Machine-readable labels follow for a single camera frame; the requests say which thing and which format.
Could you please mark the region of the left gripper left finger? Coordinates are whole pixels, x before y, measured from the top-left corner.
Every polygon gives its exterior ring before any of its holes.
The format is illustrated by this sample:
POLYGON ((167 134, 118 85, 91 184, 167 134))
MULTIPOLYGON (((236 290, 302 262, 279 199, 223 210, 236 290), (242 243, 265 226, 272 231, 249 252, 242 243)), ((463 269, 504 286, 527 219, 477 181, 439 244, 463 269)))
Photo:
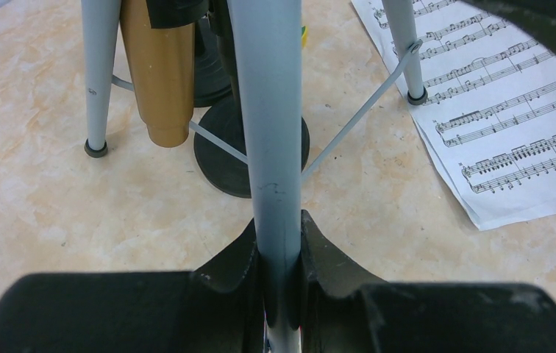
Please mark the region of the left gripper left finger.
POLYGON ((0 352, 260 352, 254 225, 195 271, 37 273, 0 299, 0 352))

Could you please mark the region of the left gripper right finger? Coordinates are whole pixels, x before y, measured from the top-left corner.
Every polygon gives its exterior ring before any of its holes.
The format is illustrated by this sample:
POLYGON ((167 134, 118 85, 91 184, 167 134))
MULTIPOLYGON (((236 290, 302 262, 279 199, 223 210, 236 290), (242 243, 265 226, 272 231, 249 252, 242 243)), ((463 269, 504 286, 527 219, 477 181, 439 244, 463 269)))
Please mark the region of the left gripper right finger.
POLYGON ((304 352, 556 352, 556 303, 514 282, 387 282, 302 212, 304 352))

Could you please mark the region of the sheet music page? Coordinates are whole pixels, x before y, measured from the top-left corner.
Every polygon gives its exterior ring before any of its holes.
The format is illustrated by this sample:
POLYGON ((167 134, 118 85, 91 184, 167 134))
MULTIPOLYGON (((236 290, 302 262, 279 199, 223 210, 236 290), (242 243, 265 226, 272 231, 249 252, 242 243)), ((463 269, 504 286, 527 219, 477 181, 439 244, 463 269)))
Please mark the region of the sheet music page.
POLYGON ((556 55, 461 1, 415 1, 413 15, 428 97, 410 114, 471 221, 556 214, 556 55))

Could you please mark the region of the blue music stand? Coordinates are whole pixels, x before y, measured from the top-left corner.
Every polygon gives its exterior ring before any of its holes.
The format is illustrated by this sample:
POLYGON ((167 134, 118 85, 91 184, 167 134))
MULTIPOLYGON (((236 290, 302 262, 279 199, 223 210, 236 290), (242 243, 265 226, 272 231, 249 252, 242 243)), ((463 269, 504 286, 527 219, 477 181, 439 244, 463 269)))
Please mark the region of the blue music stand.
MULTIPOLYGON (((84 1, 85 151, 107 153, 105 132, 122 1, 84 1)), ((194 24, 209 8, 229 15, 263 301, 273 352, 302 351, 302 54, 299 1, 145 1, 153 29, 194 24)))

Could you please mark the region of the black microphone stand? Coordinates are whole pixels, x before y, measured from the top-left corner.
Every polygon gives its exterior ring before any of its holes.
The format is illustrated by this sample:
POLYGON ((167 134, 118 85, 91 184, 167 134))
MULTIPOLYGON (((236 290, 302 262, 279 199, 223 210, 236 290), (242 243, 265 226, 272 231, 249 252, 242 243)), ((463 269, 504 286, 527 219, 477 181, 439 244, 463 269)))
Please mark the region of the black microphone stand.
POLYGON ((194 137, 194 154, 210 184, 231 196, 249 199, 251 188, 232 27, 226 13, 210 13, 209 21, 217 36, 218 53, 232 92, 202 116, 200 131, 194 137))

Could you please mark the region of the gold toy microphone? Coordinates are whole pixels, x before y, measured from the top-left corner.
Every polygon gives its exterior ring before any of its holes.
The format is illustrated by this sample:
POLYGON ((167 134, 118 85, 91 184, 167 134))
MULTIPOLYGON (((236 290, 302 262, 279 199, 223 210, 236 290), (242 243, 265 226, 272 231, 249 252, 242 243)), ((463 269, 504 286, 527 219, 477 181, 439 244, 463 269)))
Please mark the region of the gold toy microphone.
POLYGON ((147 4, 140 0, 121 2, 120 26, 149 138, 165 148, 183 144, 194 108, 195 26, 153 29, 147 4))

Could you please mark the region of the yellow owl toy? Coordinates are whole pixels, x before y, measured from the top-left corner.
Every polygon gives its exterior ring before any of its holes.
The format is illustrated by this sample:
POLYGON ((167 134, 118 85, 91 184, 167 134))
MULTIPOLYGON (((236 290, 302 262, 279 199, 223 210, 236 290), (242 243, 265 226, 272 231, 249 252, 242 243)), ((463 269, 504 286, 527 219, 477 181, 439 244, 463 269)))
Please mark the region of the yellow owl toy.
POLYGON ((301 35, 302 48, 304 48, 306 46, 306 43, 307 43, 307 27, 302 26, 302 35, 301 35))

